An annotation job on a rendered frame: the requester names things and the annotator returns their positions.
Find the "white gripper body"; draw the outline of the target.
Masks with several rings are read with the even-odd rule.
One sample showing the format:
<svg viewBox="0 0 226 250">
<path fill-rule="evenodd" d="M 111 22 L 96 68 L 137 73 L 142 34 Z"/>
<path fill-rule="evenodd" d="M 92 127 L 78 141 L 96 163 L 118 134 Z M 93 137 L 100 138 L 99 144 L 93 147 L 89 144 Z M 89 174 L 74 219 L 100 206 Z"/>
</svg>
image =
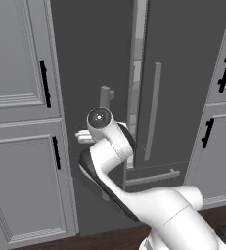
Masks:
<svg viewBox="0 0 226 250">
<path fill-rule="evenodd" d="M 93 140 L 90 132 L 88 130 L 79 130 L 75 133 L 77 140 L 80 144 L 94 144 L 95 141 Z"/>
</svg>

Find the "dark grey fridge drawer front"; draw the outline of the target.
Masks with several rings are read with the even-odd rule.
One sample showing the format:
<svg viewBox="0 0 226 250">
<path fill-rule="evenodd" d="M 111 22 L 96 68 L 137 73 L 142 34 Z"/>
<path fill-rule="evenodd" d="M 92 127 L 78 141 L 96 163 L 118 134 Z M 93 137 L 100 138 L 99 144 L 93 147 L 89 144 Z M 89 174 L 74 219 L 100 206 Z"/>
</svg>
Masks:
<svg viewBox="0 0 226 250">
<path fill-rule="evenodd" d="M 168 165 L 159 165 L 156 167 L 148 167 L 143 169 L 131 169 L 126 173 L 126 180 L 148 177 L 156 174 L 161 174 L 167 172 L 169 169 L 179 170 L 180 175 L 175 178 L 161 180 L 157 182 L 151 182 L 146 184 L 141 184 L 137 186 L 127 187 L 125 186 L 125 190 L 127 192 L 137 192 L 150 188 L 172 188 L 177 186 L 182 186 L 184 183 L 185 175 L 188 169 L 189 162 L 179 162 Z"/>
</svg>

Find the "dark grey fridge door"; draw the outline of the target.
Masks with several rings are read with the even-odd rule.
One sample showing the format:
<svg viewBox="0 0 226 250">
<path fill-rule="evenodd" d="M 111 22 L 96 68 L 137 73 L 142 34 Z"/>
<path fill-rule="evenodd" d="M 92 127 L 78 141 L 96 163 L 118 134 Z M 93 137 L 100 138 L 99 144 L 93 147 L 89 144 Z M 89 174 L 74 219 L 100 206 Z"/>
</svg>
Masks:
<svg viewBox="0 0 226 250">
<path fill-rule="evenodd" d="M 149 0 L 136 168 L 190 160 L 225 28 L 226 0 Z M 158 109 L 145 161 L 155 63 L 162 63 Z"/>
<path fill-rule="evenodd" d="M 100 104 L 100 88 L 114 90 L 110 111 L 127 117 L 133 0 L 51 0 L 79 234 L 129 228 L 134 223 L 102 198 L 78 167 L 86 148 L 75 133 Z"/>
</svg>

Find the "grey fridge body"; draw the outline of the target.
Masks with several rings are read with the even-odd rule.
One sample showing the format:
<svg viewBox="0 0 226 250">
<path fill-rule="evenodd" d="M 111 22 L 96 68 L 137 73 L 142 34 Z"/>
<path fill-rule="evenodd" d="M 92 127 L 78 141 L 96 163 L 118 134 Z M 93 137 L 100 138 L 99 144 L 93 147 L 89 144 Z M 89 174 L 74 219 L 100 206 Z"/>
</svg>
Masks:
<svg viewBox="0 0 226 250">
<path fill-rule="evenodd" d="M 136 140 L 137 136 L 138 110 L 140 102 L 148 9 L 149 0 L 133 0 L 133 21 L 126 124 L 134 140 Z"/>
</svg>

